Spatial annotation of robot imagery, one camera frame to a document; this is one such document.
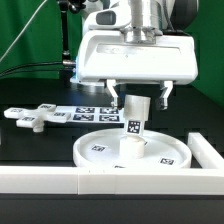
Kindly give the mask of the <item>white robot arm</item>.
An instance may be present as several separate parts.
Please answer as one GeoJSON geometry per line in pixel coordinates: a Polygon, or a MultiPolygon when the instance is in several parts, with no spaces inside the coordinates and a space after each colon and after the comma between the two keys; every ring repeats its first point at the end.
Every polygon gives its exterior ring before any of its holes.
{"type": "Polygon", "coordinates": [[[88,0],[74,81],[107,88],[121,106],[119,84],[158,84],[160,108],[168,107],[175,84],[198,75],[194,39],[184,32],[199,0],[88,0]]]}

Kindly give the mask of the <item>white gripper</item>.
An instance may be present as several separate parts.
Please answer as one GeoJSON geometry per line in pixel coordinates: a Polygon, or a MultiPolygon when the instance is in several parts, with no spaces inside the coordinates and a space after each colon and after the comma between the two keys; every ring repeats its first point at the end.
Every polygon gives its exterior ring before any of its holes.
{"type": "Polygon", "coordinates": [[[189,36],[157,36],[155,44],[143,44],[126,43],[120,32],[88,32],[76,59],[77,79],[81,82],[106,80],[114,108],[118,107],[116,81],[136,84],[161,81],[156,108],[164,111],[168,108],[173,82],[185,85],[197,74],[194,41],[189,36]]]}

